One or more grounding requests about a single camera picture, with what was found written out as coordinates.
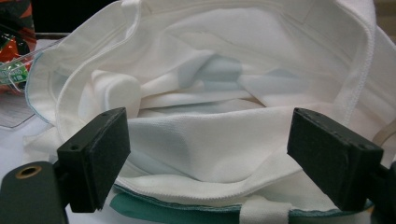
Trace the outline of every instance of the dark background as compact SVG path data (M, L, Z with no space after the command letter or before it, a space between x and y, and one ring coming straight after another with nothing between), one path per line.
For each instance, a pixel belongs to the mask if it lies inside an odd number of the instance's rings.
M71 33L115 0L31 0L36 33Z

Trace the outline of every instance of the white fabric bag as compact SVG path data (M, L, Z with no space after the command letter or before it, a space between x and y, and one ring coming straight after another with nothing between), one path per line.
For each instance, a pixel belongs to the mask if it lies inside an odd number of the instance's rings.
M286 154L292 111L373 139L396 117L395 60L369 0L115 2L35 60L27 101L51 127L27 139L26 161L125 106L132 152L116 184L129 195L240 223L345 215Z

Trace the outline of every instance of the brass grommet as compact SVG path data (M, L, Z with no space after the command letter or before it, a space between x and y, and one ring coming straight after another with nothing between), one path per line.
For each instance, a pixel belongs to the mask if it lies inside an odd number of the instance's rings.
M33 165L33 166L28 166L20 170L17 174L15 174L15 177L18 179L25 179L29 178L31 176L34 176L38 174L41 171L41 166Z

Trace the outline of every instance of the teal fabric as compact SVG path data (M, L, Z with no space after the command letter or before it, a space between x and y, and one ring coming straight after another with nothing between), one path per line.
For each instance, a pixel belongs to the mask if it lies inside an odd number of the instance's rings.
M137 194L117 185L115 187L123 192L113 198L110 207L127 217L175 224L239 223L241 205L209 207L166 203L149 196ZM371 206L373 206L373 203L367 201L364 210ZM339 209L326 212L293 209L289 212L289 218L290 223L299 223L300 217L343 217L358 212L343 212Z
M206 209L204 206L188 207L176 203L155 203L136 194L121 193L110 206L120 214L148 221L175 224L227 223L239 222L239 209L222 211L223 209Z

